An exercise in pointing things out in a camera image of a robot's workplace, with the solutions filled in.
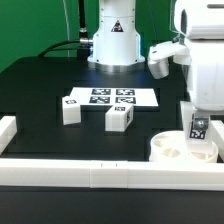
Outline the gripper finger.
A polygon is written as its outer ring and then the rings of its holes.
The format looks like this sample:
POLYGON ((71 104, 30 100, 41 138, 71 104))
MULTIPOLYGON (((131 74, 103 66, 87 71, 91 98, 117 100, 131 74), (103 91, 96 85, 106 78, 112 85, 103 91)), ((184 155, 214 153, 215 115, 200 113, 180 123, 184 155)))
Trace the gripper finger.
POLYGON ((206 131, 209 126, 208 116, 195 116, 193 119, 193 129, 198 131, 206 131))

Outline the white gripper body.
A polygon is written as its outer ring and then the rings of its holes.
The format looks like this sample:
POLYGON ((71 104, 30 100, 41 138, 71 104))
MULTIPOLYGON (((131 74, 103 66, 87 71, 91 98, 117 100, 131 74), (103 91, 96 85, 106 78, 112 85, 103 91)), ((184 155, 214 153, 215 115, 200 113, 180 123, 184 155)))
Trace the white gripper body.
POLYGON ((209 114, 224 113, 224 40, 167 41, 149 48, 148 67, 154 78, 169 74, 168 58, 188 67, 187 91, 193 108, 209 114))

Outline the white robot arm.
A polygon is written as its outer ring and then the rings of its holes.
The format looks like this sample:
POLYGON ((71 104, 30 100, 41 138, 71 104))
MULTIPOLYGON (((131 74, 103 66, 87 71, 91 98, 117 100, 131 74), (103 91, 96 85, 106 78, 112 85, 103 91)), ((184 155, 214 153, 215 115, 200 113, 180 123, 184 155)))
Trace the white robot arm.
POLYGON ((99 28, 88 63, 104 71, 125 71, 148 63, 154 78, 169 74, 168 59, 187 68, 196 129, 207 129, 212 115, 224 114, 224 0, 171 0, 171 41, 140 53, 135 29, 136 0, 99 0, 99 28))

